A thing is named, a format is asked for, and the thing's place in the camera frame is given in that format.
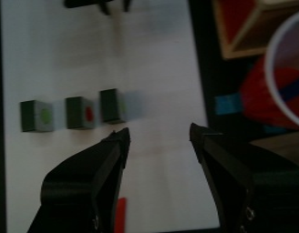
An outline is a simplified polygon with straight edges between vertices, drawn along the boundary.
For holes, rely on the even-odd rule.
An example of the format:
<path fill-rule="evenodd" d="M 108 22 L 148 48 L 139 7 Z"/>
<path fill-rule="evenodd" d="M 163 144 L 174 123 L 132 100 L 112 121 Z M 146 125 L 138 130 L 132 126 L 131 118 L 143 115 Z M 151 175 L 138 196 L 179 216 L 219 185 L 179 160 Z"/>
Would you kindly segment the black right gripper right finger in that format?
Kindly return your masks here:
<path fill-rule="evenodd" d="M 274 152 L 196 124 L 198 162 L 222 233 L 299 233 L 299 167 Z"/>

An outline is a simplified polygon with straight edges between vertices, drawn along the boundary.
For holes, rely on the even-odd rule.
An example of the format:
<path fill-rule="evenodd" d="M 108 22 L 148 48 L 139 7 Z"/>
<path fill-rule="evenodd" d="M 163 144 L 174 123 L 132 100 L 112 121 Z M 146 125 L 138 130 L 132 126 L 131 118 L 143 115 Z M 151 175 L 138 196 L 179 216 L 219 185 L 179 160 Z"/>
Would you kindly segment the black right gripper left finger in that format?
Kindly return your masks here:
<path fill-rule="evenodd" d="M 129 130 L 123 128 L 48 172 L 28 233 L 115 233 L 128 153 Z"/>

